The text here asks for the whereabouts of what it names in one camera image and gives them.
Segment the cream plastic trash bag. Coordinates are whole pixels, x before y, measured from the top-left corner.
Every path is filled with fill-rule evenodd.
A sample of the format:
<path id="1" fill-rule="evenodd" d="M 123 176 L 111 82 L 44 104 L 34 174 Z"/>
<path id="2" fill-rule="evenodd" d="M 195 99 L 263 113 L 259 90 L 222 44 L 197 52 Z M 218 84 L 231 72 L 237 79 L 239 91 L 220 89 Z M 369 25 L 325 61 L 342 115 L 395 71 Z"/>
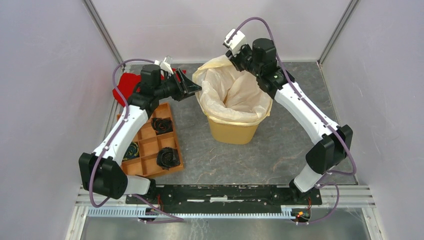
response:
<path id="1" fill-rule="evenodd" d="M 200 66 L 192 81 L 202 90 L 195 94 L 203 113 L 220 124 L 253 126 L 271 113 L 270 96 L 251 73 L 238 71 L 225 55 Z"/>

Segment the yellow mesh trash bin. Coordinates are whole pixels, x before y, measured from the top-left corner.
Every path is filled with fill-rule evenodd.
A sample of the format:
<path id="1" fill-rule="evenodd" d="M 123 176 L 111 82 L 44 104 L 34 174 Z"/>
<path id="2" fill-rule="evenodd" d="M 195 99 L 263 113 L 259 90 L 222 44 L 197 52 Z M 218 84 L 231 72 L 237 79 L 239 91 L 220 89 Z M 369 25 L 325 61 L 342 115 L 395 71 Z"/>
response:
<path id="1" fill-rule="evenodd" d="M 254 137 L 260 122 L 239 123 L 207 117 L 212 137 L 221 143 L 245 145 Z"/>

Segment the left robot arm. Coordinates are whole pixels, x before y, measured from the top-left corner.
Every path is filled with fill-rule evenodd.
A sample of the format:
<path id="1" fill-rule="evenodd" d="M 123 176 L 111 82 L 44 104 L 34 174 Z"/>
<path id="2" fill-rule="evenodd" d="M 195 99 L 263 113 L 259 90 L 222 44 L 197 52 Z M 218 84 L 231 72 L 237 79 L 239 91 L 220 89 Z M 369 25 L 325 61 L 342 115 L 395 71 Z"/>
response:
<path id="1" fill-rule="evenodd" d="M 88 191 L 93 206 L 94 194 L 106 199 L 119 199 L 138 194 L 145 204 L 153 203 L 157 190 L 143 176 L 126 175 L 121 168 L 124 155 L 139 129 L 148 122 L 162 99 L 182 101 L 202 90 L 179 68 L 165 70 L 157 64 L 146 64 L 140 71 L 140 81 L 111 132 L 91 153 L 82 153 L 78 160 L 82 185 Z"/>

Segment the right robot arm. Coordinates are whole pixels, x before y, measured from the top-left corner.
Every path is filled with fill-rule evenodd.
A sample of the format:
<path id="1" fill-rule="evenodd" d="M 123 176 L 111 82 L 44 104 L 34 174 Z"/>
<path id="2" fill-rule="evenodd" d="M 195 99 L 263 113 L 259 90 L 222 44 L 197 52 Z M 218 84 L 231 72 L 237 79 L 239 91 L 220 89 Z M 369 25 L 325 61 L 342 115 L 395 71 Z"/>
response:
<path id="1" fill-rule="evenodd" d="M 301 92 L 294 78 L 278 63 L 271 39 L 258 38 L 249 45 L 243 37 L 225 40 L 223 45 L 236 70 L 252 74 L 259 88 L 289 111 L 314 144 L 305 156 L 305 167 L 289 184 L 289 199 L 302 204 L 321 178 L 348 156 L 353 131 L 328 118 Z"/>

